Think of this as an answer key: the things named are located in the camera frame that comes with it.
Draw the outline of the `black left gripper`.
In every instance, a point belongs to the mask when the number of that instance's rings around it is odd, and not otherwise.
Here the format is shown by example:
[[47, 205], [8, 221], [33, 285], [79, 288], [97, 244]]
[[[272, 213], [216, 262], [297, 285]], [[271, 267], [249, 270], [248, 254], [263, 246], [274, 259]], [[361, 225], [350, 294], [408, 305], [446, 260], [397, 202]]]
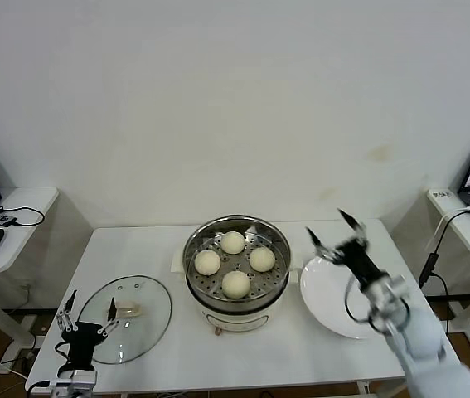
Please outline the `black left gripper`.
[[105, 335], [109, 335], [119, 324], [117, 319], [117, 307], [112, 298], [107, 323], [102, 326], [96, 323], [78, 322], [70, 317], [74, 305], [76, 290], [65, 302], [65, 306], [57, 312], [56, 321], [61, 338], [69, 346], [66, 354], [67, 360], [61, 367], [62, 370], [94, 370], [92, 365], [94, 348], [101, 344]]

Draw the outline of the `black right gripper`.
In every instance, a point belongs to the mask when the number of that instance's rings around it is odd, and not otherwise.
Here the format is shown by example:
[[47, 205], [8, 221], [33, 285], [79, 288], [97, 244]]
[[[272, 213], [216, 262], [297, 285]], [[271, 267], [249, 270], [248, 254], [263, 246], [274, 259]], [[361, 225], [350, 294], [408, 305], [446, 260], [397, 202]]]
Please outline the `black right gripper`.
[[365, 225], [342, 209], [338, 208], [337, 210], [353, 230], [351, 240], [347, 240], [334, 249], [326, 247], [308, 226], [306, 226], [306, 231], [310, 236], [317, 257], [335, 262], [336, 265], [345, 265], [358, 280], [360, 288], [367, 289], [371, 284], [387, 276], [388, 273], [379, 269], [366, 252], [368, 240]]

